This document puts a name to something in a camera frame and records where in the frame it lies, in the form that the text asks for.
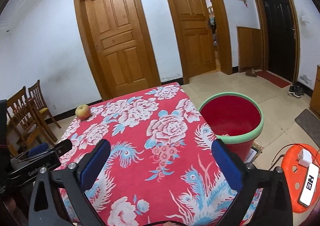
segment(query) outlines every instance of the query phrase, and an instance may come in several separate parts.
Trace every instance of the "black door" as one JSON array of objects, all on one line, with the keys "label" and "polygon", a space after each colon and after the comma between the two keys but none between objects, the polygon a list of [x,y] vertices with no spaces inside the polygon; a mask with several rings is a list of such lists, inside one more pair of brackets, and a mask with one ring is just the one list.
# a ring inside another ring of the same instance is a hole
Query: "black door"
[{"label": "black door", "polygon": [[295,38],[289,0],[263,0],[269,38],[268,70],[291,82],[295,68]]}]

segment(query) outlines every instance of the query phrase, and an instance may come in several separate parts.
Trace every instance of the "door frame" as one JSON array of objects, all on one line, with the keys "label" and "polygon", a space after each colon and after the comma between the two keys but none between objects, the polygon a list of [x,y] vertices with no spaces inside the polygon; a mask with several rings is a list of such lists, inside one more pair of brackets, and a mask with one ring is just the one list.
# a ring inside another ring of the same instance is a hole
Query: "door frame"
[{"label": "door frame", "polygon": [[[90,31],[89,21],[85,8],[85,0],[74,0],[76,19],[78,22],[79,33],[84,48],[84,53],[87,57],[87,61],[92,73],[92,76],[96,82],[99,93],[102,100],[112,99],[112,94],[105,76],[102,71],[101,64],[98,59],[98,55],[94,46],[93,38]],[[134,0],[135,7],[137,9],[137,15],[139,19],[142,36],[144,39],[146,51],[148,54],[148,60],[150,62],[151,72],[154,77],[154,86],[161,85],[158,68],[156,65],[156,59],[153,52],[153,47],[150,39],[150,34],[147,26],[147,21],[143,12],[141,0]]]},{"label": "door frame", "polygon": [[[268,42],[268,26],[267,26],[267,18],[266,13],[264,11],[264,5],[262,0],[255,0],[258,10],[259,22],[260,22],[260,30],[262,37],[262,69],[268,70],[268,62],[269,62],[269,42]],[[292,13],[293,19],[293,28],[295,29],[295,67],[293,73],[293,82],[297,81],[298,72],[299,72],[299,59],[300,59],[300,32],[298,25],[298,17],[296,8],[294,6],[293,0],[289,0],[289,5]]]},{"label": "door frame", "polygon": [[[221,66],[221,71],[226,74],[232,74],[232,61],[231,61],[231,41],[230,41],[230,32],[229,24],[226,13],[226,8],[223,0],[213,0],[213,11],[216,17],[216,22],[218,26],[218,52],[219,52],[219,61]],[[187,56],[184,48],[184,40],[182,35],[182,30],[180,28],[180,20],[178,16],[178,11],[175,6],[174,0],[168,0],[169,8],[172,16],[172,22],[177,38],[178,50],[180,54],[182,73],[183,73],[183,83],[189,83],[189,73],[187,65]]]}]

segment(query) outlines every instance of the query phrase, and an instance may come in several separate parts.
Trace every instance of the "green bucket rim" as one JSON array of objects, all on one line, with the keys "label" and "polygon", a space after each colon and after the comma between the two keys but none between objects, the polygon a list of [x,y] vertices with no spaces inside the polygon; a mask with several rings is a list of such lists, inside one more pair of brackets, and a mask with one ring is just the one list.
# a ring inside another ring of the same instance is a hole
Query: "green bucket rim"
[{"label": "green bucket rim", "polygon": [[246,134],[242,134],[242,135],[238,135],[238,136],[220,136],[220,135],[216,135],[217,138],[221,139],[225,144],[240,144],[240,143],[244,143],[247,141],[250,141],[252,139],[255,139],[256,137],[258,137],[263,129],[263,124],[264,124],[264,116],[263,116],[263,112],[262,109],[260,108],[260,106],[251,98],[249,98],[248,96],[238,93],[238,92],[221,92],[215,95],[210,96],[208,99],[206,99],[200,106],[199,108],[199,112],[201,112],[202,108],[211,100],[221,97],[221,96],[227,96],[227,95],[231,95],[231,96],[238,96],[241,98],[244,98],[248,101],[250,101],[260,112],[260,123],[259,125],[253,129],[252,131],[246,133]]}]

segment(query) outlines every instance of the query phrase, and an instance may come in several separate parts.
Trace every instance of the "white phone charger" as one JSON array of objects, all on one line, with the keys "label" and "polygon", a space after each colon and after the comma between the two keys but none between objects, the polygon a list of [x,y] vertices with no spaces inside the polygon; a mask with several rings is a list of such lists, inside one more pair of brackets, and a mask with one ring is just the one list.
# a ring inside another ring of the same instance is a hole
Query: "white phone charger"
[{"label": "white phone charger", "polygon": [[306,149],[301,149],[301,151],[298,154],[298,164],[302,165],[304,167],[309,167],[309,165],[312,163],[312,156],[311,153]]}]

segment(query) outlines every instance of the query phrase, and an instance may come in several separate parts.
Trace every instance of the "blue gripper pad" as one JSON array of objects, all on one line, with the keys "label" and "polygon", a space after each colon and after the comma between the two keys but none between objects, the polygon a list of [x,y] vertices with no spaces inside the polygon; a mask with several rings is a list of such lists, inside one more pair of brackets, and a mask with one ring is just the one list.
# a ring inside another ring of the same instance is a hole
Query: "blue gripper pad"
[{"label": "blue gripper pad", "polygon": [[221,139],[212,142],[211,151],[231,189],[240,191],[243,187],[245,165],[237,154],[230,152]]},{"label": "blue gripper pad", "polygon": [[95,148],[84,155],[78,163],[77,178],[80,189],[89,190],[96,181],[101,169],[109,158],[111,145],[108,140],[101,139]]},{"label": "blue gripper pad", "polygon": [[28,157],[33,157],[37,154],[45,152],[48,148],[49,148],[48,143],[42,143],[39,146],[36,146],[35,148],[30,149],[28,152]]}]

